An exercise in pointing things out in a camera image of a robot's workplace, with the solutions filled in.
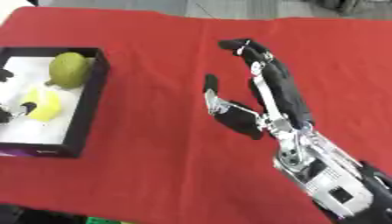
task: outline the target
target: red tablecloth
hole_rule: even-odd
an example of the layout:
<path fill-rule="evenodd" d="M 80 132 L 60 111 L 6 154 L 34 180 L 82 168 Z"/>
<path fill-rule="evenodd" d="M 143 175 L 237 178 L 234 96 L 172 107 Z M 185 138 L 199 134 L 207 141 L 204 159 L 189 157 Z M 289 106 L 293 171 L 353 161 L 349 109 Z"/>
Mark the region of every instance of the red tablecloth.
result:
<path fill-rule="evenodd" d="M 0 46 L 99 46 L 112 66 L 79 159 L 0 157 L 0 202 L 141 223 L 328 223 L 272 167 L 277 144 L 207 114 L 204 73 L 255 106 L 219 39 L 251 37 L 292 71 L 318 129 L 392 173 L 392 22 L 233 21 L 144 11 L 23 8 Z"/>

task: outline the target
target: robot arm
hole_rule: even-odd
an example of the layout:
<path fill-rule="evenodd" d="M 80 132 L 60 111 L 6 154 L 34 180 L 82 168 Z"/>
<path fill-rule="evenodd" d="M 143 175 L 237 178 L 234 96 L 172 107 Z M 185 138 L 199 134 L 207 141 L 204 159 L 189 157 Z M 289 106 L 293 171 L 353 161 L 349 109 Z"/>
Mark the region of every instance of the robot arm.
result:
<path fill-rule="evenodd" d="M 232 130 L 278 142 L 274 166 L 291 179 L 335 223 L 392 223 L 392 179 L 346 154 L 314 128 L 310 110 L 287 68 L 252 39 L 223 40 L 220 47 L 241 56 L 250 68 L 249 88 L 264 113 L 219 98 L 218 80 L 206 76 L 210 115 Z"/>

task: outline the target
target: pear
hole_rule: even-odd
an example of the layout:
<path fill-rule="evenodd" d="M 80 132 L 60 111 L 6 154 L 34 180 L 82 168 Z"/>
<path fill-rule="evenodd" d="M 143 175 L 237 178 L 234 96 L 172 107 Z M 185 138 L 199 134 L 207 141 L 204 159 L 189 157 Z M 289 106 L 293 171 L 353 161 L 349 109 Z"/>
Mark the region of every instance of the pear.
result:
<path fill-rule="evenodd" d="M 88 59 L 77 52 L 64 52 L 56 56 L 49 65 L 51 79 L 47 86 L 58 85 L 62 88 L 78 88 L 88 77 Z"/>

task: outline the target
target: black object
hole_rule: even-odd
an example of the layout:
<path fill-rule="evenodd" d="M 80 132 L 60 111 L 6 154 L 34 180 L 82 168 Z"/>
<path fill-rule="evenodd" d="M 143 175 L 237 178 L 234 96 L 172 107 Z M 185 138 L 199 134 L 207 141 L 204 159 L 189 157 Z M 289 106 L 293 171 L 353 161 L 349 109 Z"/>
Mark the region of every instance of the black object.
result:
<path fill-rule="evenodd" d="M 29 1 L 31 4 L 34 4 L 35 6 L 39 6 L 39 0 L 27 0 Z"/>
<path fill-rule="evenodd" d="M 93 47 L 0 47 L 0 68 L 10 57 L 55 57 L 67 52 L 80 53 L 85 57 L 94 58 L 94 64 L 89 71 L 89 78 L 63 143 L 0 143 L 0 151 L 17 149 L 34 157 L 60 158 L 77 158 L 81 154 L 109 70 L 109 63 L 102 50 Z"/>
<path fill-rule="evenodd" d="M 249 67 L 255 61 L 266 60 L 263 54 L 270 51 L 250 38 L 222 40 L 219 45 L 222 49 L 233 51 L 234 55 L 243 46 L 241 57 Z M 289 116 L 289 120 L 294 128 L 301 129 L 306 122 L 314 123 L 308 106 L 282 62 L 278 59 L 273 59 L 262 70 L 262 75 L 274 96 L 280 112 Z M 250 89 L 259 103 L 264 106 L 263 99 L 261 99 L 257 88 L 250 85 Z"/>
<path fill-rule="evenodd" d="M 366 162 L 361 163 L 363 165 L 359 169 L 363 177 L 361 182 L 374 195 L 373 203 L 368 209 L 342 220 L 317 203 L 314 205 L 336 224 L 391 224 L 392 178 Z"/>
<path fill-rule="evenodd" d="M 8 123 L 12 118 L 12 114 L 0 108 L 0 123 Z"/>
<path fill-rule="evenodd" d="M 6 82 L 9 78 L 14 77 L 14 74 L 8 70 L 0 68 L 0 82 Z"/>

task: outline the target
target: black fingertip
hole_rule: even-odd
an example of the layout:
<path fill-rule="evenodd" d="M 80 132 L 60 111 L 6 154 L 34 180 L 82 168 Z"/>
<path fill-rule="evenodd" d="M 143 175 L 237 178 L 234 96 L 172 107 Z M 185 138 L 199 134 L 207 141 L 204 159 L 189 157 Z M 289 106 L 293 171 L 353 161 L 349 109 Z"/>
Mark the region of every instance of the black fingertip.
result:
<path fill-rule="evenodd" d="M 238 48 L 243 46 L 243 42 L 239 41 L 238 39 L 225 39 L 218 42 L 218 46 L 225 50 L 232 50 L 235 51 Z"/>
<path fill-rule="evenodd" d="M 212 89 L 216 94 L 218 94 L 218 78 L 211 73 L 206 74 L 203 93 L 205 93 L 208 89 Z"/>
<path fill-rule="evenodd" d="M 28 101 L 21 106 L 26 107 L 26 115 L 29 115 L 37 107 L 37 103 Z"/>

